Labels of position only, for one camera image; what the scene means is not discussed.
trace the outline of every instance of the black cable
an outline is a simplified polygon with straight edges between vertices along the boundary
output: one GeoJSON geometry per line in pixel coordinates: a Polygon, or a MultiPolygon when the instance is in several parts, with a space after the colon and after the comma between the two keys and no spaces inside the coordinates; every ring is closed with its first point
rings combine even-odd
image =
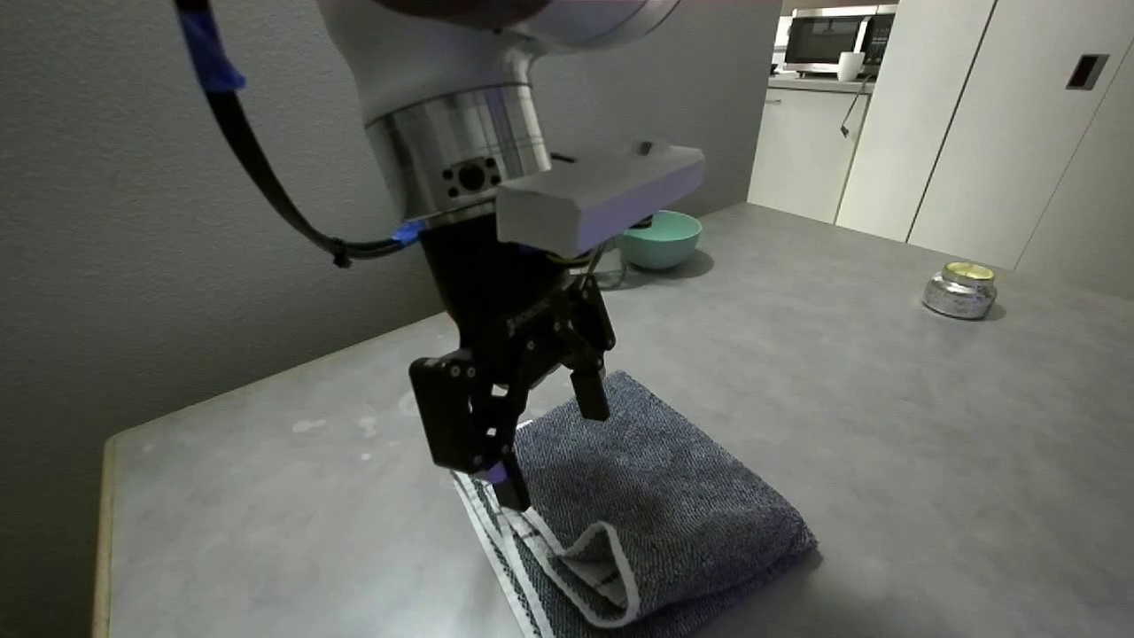
{"type": "Polygon", "coordinates": [[[242,167],[248,172],[248,179],[254,180],[254,188],[274,201],[274,209],[279,214],[279,220],[286,227],[293,227],[299,233],[305,233],[312,245],[319,245],[322,252],[332,256],[332,265],[351,265],[351,258],[381,258],[399,252],[404,245],[392,239],[381,240],[340,240],[328,239],[322,230],[314,230],[307,222],[307,215],[289,201],[286,188],[279,186],[274,163],[266,161],[266,153],[254,141],[254,133],[248,127],[243,105],[234,94],[216,94],[210,95],[210,109],[225,139],[225,144],[234,150],[234,156],[242,161],[242,167]]]}
{"type": "Polygon", "coordinates": [[[279,186],[274,163],[266,161],[243,116],[243,105],[236,100],[236,88],[243,85],[243,78],[222,58],[210,0],[173,0],[173,6],[179,16],[179,31],[184,31],[194,74],[205,88],[216,127],[222,133],[225,144],[242,161],[243,173],[268,198],[268,207],[279,214],[286,227],[293,227],[312,245],[328,252],[332,265],[340,271],[348,271],[351,258],[381,258],[417,240],[420,222],[404,222],[392,239],[381,239],[381,240],[340,240],[312,227],[307,215],[289,201],[286,188],[279,186]]]}

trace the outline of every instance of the white cabinet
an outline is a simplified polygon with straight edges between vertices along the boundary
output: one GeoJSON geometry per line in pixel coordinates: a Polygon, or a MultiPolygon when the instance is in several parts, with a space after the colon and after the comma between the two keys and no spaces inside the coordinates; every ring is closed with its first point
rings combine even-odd
{"type": "Polygon", "coordinates": [[[907,240],[996,0],[901,3],[840,227],[907,240]]]}
{"type": "Polygon", "coordinates": [[[1129,37],[1129,0],[998,0],[909,245],[1015,265],[1129,37]],[[1109,65],[1067,88],[1083,54],[1109,65]]]}
{"type": "Polygon", "coordinates": [[[869,95],[770,88],[746,201],[835,220],[869,95]]]}
{"type": "Polygon", "coordinates": [[[1134,297],[1134,50],[1016,271],[1134,297]]]}

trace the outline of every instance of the folded towel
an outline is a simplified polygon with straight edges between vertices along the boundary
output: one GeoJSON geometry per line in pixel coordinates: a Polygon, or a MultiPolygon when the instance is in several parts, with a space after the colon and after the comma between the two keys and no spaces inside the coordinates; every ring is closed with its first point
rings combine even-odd
{"type": "Polygon", "coordinates": [[[694,636],[816,550],[801,515],[627,374],[611,421],[573,404],[517,432],[531,508],[456,478],[524,636],[694,636]]]}

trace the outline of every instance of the wall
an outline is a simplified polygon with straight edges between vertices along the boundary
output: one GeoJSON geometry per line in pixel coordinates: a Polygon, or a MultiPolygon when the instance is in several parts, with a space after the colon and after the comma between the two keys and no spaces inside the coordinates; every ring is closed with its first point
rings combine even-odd
{"type": "Polygon", "coordinates": [[[709,156],[706,188],[684,209],[744,201],[778,0],[689,0],[615,50],[535,65],[544,139],[562,153],[666,139],[709,156]]]}
{"type": "Polygon", "coordinates": [[[1016,271],[1134,297],[1134,50],[1039,220],[1016,271]]]}
{"type": "MultiPolygon", "coordinates": [[[[744,198],[777,0],[684,3],[612,54],[537,65],[548,139],[709,150],[744,198]]],[[[248,114],[322,227],[392,222],[314,3],[221,3],[248,114]]],[[[86,636],[100,442],[435,308],[417,256],[351,274],[279,227],[214,133],[169,3],[0,22],[0,636],[86,636]]]]}

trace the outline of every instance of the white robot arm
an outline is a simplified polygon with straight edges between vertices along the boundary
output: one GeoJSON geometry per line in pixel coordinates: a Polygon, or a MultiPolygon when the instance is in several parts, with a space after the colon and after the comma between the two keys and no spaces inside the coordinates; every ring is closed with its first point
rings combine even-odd
{"type": "Polygon", "coordinates": [[[531,62],[644,37],[680,0],[319,0],[411,222],[407,239],[371,245],[325,239],[289,207],[234,95],[242,74],[222,62],[210,0],[173,3],[225,141],[289,227],[340,265],[420,240],[461,331],[452,354],[411,367],[431,462],[487,474],[507,508],[527,508],[509,454],[527,391],[566,367],[580,414],[611,414],[612,331],[594,278],[572,258],[703,180],[697,150],[657,141],[551,167],[531,62]]]}
{"type": "Polygon", "coordinates": [[[612,48],[676,0],[319,0],[348,58],[367,141],[404,215],[496,214],[501,240],[577,256],[703,180],[703,153],[559,167],[542,141],[531,62],[612,48]]]}

